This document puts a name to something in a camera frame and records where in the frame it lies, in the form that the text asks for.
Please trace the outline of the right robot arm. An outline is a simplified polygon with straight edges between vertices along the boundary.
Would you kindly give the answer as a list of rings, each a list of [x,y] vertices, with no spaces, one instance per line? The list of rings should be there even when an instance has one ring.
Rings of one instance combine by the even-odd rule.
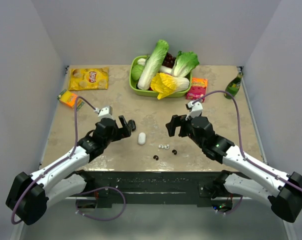
[[[282,220],[294,223],[302,211],[302,175],[288,174],[241,152],[239,146],[215,133],[207,117],[187,119],[173,115],[165,125],[173,137],[180,128],[179,137],[189,137],[205,154],[220,164],[232,167],[245,177],[224,173],[214,183],[214,192],[221,197],[228,193],[249,197],[266,204]]]

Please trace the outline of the black earbud charging case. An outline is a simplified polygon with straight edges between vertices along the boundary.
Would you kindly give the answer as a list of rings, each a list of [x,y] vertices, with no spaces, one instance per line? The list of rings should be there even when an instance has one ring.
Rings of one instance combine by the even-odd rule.
[[[128,125],[129,125],[129,127],[131,128],[131,131],[132,131],[132,132],[134,132],[134,131],[137,129],[136,123],[135,123],[135,121],[134,121],[133,119],[130,119],[130,120],[128,121]]]

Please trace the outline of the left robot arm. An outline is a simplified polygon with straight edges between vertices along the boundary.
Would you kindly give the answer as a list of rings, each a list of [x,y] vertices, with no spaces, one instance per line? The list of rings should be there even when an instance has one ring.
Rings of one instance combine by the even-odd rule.
[[[90,163],[104,153],[110,143],[128,138],[132,129],[124,116],[115,120],[102,118],[76,145],[53,163],[31,174],[19,173],[13,180],[5,204],[12,210],[11,222],[26,225],[36,223],[50,204],[70,195],[90,196],[95,184],[77,174],[76,169]]]

